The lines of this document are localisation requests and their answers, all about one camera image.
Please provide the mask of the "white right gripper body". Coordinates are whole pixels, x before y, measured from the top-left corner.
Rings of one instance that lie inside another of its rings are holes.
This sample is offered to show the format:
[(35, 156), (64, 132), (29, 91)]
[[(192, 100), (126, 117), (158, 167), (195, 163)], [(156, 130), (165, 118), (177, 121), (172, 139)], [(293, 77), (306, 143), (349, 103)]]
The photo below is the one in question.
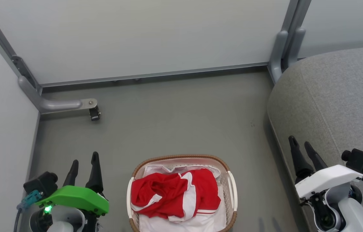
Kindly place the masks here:
[(363, 174), (342, 165), (335, 165), (301, 180), (295, 188), (299, 198), (309, 199), (315, 193), (355, 181), (357, 178), (363, 179)]

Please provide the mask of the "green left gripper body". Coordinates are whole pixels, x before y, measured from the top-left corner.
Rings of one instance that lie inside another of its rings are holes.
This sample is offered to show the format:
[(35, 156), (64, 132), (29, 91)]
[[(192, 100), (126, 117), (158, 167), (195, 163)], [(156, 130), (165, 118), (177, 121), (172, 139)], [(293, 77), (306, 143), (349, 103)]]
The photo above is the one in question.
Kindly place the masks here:
[(93, 212), (99, 216), (109, 213), (107, 199), (90, 188), (79, 186), (64, 186), (49, 197), (37, 201), (36, 205), (39, 207), (62, 205)]

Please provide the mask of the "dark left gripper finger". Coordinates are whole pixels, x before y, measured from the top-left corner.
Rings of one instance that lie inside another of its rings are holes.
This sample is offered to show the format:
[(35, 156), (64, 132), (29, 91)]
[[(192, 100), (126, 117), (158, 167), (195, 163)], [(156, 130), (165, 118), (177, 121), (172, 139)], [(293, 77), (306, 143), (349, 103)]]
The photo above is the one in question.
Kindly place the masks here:
[(85, 187), (91, 189), (92, 191), (103, 194), (103, 180), (102, 180), (102, 172), (100, 167), (100, 159), (98, 152), (93, 152), (91, 158), (92, 169), (90, 173), (90, 177)]
[(67, 176), (64, 180), (64, 186), (75, 186), (75, 180), (78, 174), (78, 170), (79, 170), (79, 162), (78, 160), (74, 160), (72, 162), (71, 168), (69, 170), (69, 172), (67, 173)]

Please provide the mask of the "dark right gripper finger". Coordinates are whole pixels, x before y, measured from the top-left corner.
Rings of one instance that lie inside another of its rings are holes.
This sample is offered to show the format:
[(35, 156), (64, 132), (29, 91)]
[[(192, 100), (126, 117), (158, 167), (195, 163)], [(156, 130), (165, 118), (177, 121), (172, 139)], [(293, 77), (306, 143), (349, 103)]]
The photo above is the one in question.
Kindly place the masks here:
[(312, 161), (312, 163), (314, 165), (314, 169), (316, 171), (323, 170), (328, 167), (327, 164), (320, 157), (320, 155), (317, 153), (317, 151), (314, 150), (314, 148), (312, 147), (310, 142), (305, 141), (304, 147), (305, 147), (307, 155), (310, 158), (310, 160)]
[(293, 160), (293, 166), (296, 173), (295, 184), (298, 184), (307, 177), (310, 177), (314, 170), (312, 166), (304, 159), (300, 145), (294, 136), (289, 136), (289, 146), (291, 149), (291, 155)]

